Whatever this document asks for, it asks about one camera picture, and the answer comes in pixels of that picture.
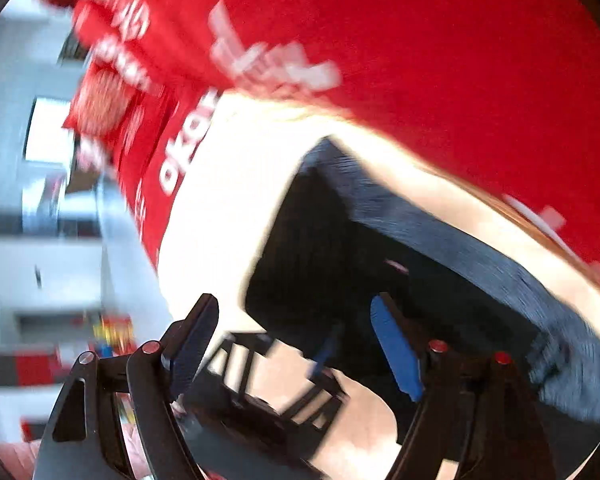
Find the white shelf unit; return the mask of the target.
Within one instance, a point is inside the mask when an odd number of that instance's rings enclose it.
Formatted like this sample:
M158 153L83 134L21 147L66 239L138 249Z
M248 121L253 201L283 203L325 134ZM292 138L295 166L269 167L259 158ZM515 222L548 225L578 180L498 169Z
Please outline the white shelf unit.
M50 414L59 376L104 314L137 335L156 280L122 199L84 178L62 128L83 73L61 61L70 18L35 0L0 13L0 440Z

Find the cream sofa cushion cover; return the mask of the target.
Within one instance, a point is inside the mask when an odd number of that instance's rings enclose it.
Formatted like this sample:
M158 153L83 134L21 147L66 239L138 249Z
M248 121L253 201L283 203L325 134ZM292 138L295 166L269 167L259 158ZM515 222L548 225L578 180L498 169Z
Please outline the cream sofa cushion cover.
M240 93L204 100L188 116L183 134L166 144L160 178L170 192L168 220L154 249L160 289L175 322L186 318L201 295L218 300L218 325L198 370L227 333L268 334L273 347L254 361L248 393L280 412L309 388L314 368L329 368L348 403L311 464L326 479L391 479L407 433L399 434L388 405L330 367L326 356L309 359L273 337L245 309L249 280L289 185L306 154L323 140L402 200L520 264L598 338L600 285L521 203L454 178L373 129L314 106ZM437 478L457 479L461 448L455 443L449 449ZM559 477L556 471L553 479L600 479L600 442L571 474Z

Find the dark navy patterned pants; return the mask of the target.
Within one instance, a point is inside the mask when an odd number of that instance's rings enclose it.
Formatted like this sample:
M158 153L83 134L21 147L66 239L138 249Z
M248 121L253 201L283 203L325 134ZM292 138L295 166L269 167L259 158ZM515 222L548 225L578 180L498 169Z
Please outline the dark navy patterned pants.
M388 294L457 350L509 353L536 397L559 477L600 442L600 338L513 259L374 182L323 140L279 207L245 296L273 337L376 393L406 434L401 392L370 324ZM326 354L329 337L337 348Z

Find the red blanket with white text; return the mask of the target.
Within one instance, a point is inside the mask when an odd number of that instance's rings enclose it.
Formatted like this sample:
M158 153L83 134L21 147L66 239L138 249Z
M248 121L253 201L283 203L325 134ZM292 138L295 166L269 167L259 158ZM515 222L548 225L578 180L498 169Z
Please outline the red blanket with white text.
M600 29L580 0L44 0L145 90L343 113L533 211L600 269Z

